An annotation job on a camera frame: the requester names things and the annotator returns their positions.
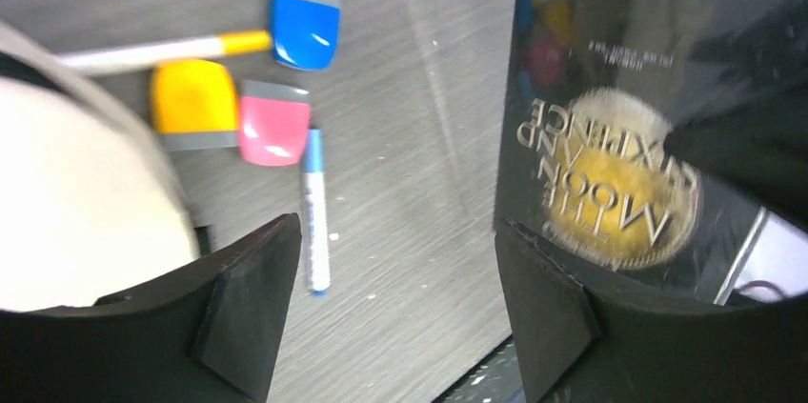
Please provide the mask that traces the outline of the beige canvas backpack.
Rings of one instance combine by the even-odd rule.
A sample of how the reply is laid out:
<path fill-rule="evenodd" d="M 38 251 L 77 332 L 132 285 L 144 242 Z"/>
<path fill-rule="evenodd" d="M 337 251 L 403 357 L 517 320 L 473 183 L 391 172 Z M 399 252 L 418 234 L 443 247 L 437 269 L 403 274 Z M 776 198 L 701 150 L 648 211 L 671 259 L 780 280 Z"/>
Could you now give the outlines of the beige canvas backpack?
<path fill-rule="evenodd" d="M 172 162 L 142 119 L 1 28 L 1 307 L 87 307 L 200 256 Z"/>

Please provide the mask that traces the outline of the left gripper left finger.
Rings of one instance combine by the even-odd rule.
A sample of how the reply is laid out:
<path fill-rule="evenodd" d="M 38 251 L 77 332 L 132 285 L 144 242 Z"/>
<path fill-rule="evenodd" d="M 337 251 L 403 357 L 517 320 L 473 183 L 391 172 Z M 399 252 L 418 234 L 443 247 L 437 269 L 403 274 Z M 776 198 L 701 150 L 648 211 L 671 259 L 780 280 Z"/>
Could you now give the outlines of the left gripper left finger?
<path fill-rule="evenodd" d="M 295 213 L 150 281 L 1 315 L 5 402 L 263 402 L 301 250 Z"/>

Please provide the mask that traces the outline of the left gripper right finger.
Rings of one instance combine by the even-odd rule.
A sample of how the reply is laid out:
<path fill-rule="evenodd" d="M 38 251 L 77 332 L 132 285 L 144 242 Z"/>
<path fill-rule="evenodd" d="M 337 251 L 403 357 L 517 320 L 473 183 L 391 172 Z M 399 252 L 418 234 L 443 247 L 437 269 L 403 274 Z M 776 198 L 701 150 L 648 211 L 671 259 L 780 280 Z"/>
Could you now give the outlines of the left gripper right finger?
<path fill-rule="evenodd" d="M 807 299 L 680 298 L 499 224 L 495 253 L 530 402 L 803 402 Z"/>

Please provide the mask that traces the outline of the black hardcover book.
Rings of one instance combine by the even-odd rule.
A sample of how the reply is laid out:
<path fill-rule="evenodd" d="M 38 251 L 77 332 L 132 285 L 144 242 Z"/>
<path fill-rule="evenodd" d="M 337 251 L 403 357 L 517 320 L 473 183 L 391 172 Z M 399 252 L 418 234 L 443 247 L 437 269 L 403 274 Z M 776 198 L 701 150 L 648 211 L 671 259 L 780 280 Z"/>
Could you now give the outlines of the black hardcover book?
<path fill-rule="evenodd" d="M 807 291 L 807 235 L 664 150 L 807 78 L 807 0 L 515 0 L 495 214 L 707 303 Z"/>

